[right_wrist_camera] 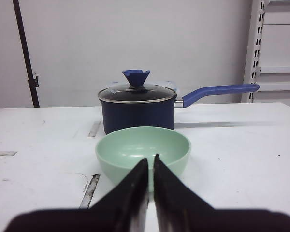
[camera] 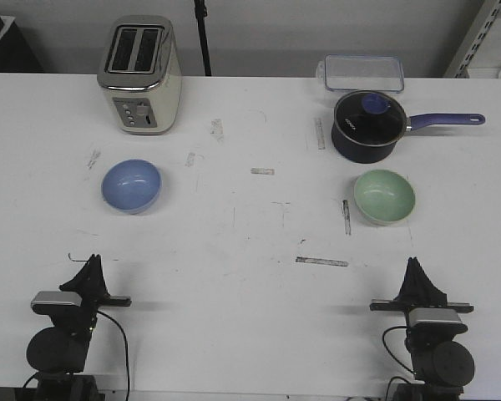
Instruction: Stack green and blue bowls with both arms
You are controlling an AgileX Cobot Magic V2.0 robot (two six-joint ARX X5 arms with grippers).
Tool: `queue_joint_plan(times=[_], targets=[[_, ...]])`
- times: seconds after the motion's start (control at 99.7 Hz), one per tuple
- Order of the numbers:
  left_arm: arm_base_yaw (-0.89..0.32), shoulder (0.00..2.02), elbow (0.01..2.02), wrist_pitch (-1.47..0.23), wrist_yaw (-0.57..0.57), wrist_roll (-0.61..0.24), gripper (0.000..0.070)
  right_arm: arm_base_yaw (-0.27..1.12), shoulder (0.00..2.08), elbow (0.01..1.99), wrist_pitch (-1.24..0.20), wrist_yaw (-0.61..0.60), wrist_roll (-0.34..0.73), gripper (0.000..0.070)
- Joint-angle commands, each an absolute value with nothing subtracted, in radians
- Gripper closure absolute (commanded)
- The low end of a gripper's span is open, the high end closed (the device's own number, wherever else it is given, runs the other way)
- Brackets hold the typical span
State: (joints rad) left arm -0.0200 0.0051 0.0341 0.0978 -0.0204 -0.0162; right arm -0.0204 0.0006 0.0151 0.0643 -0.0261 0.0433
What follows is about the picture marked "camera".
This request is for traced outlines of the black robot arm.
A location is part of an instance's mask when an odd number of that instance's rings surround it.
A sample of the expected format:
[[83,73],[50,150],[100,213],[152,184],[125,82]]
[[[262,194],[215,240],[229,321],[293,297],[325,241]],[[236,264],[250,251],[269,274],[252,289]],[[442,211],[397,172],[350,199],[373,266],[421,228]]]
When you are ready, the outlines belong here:
[[38,292],[30,307],[48,316],[51,327],[30,340],[26,359],[38,381],[31,400],[105,400],[96,379],[84,374],[98,317],[115,319],[101,307],[130,307],[131,298],[109,294],[100,255],[91,255],[80,271],[57,291]]
[[475,374],[472,354],[454,338],[467,332],[459,315],[474,306],[449,302],[435,287],[418,259],[410,257],[399,293],[392,300],[374,299],[372,311],[400,312],[405,317],[405,348],[412,366],[406,370],[413,381],[389,379],[386,400],[459,400],[463,387]]

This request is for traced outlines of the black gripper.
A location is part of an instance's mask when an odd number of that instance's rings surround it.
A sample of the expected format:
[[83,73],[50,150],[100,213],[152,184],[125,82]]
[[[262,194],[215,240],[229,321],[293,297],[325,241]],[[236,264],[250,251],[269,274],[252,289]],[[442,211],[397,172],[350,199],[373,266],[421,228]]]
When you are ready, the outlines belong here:
[[[97,296],[87,296],[87,299],[83,299],[93,287],[93,277]],[[91,333],[96,326],[96,314],[101,307],[130,307],[132,303],[131,297],[109,295],[100,255],[92,254],[80,271],[58,288],[62,292],[75,292],[82,298],[81,306],[75,312],[50,316],[53,325],[68,334]]]
[[439,334],[435,332],[418,331],[411,329],[407,325],[407,314],[415,308],[449,308],[455,310],[458,315],[471,313],[474,311],[474,306],[463,302],[450,302],[447,306],[416,306],[407,305],[400,302],[410,302],[415,296],[419,303],[447,303],[447,294],[439,290],[433,285],[423,270],[420,262],[416,257],[409,257],[407,267],[399,289],[399,293],[392,300],[373,299],[370,303],[371,311],[381,312],[401,312],[406,320],[406,340],[405,346],[413,355],[414,353],[425,352],[435,348],[440,343],[445,343],[454,340],[457,336]]

